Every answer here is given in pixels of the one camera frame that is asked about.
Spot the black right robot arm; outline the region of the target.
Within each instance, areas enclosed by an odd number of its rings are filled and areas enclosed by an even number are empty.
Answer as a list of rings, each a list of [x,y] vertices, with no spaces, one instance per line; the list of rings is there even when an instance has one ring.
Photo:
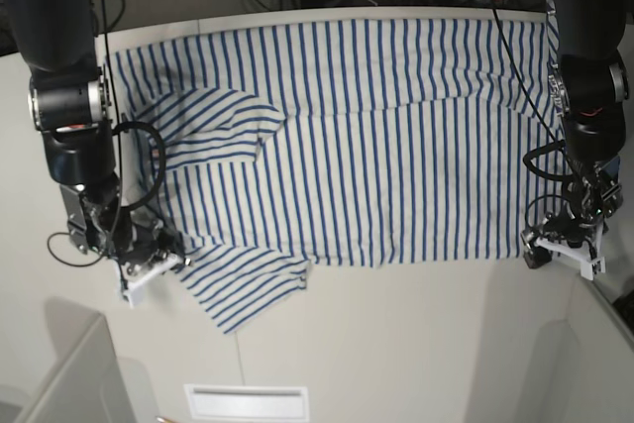
[[[95,49],[91,0],[3,0],[19,53],[31,72],[28,105],[41,134],[49,174],[59,185],[67,235],[81,252],[114,261],[126,275],[190,263],[162,221],[139,222],[135,212],[158,194],[166,173],[159,132],[139,121],[111,122],[112,74]],[[113,141],[142,131],[158,151],[150,190],[126,205]]]

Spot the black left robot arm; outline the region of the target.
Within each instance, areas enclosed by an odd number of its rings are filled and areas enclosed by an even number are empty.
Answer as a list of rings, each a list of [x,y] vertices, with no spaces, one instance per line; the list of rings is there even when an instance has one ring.
[[[554,196],[563,204],[526,226],[524,260],[535,269],[561,254],[579,265],[582,277],[593,279],[605,270],[606,221],[623,202],[619,154],[630,85],[618,47],[627,0],[553,0],[553,7],[559,43],[549,88],[564,136],[527,153],[523,162],[560,184]]]

